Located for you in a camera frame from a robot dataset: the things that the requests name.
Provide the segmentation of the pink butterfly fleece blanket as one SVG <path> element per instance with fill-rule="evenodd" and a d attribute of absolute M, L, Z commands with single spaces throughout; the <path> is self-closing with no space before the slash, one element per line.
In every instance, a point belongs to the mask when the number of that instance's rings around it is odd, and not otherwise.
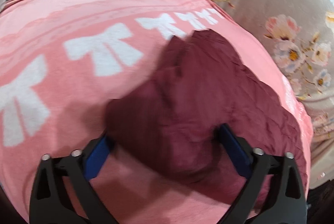
<path fill-rule="evenodd" d="M 210 0 L 12 0 L 1 13 L 1 185 L 24 219 L 41 156 L 96 138 L 107 101 L 143 82 L 172 36 L 206 28 L 274 89 L 310 160 L 304 106 L 262 44 Z"/>

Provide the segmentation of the maroon puffer jacket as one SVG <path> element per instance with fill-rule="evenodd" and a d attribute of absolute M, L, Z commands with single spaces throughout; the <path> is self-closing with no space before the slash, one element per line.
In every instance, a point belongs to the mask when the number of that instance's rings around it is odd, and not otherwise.
<path fill-rule="evenodd" d="M 213 138 L 224 123 L 268 154 L 293 153 L 302 183 L 308 181 L 297 120 L 212 30 L 172 38 L 149 79 L 107 104 L 105 123 L 108 135 L 149 168 L 226 204 L 245 180 Z"/>

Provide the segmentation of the grey floral bed sheet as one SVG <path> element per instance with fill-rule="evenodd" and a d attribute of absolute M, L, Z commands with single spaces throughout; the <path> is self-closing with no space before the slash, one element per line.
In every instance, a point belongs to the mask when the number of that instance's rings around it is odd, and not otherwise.
<path fill-rule="evenodd" d="M 266 48 L 312 121 L 310 188 L 333 178 L 333 0 L 212 0 Z"/>

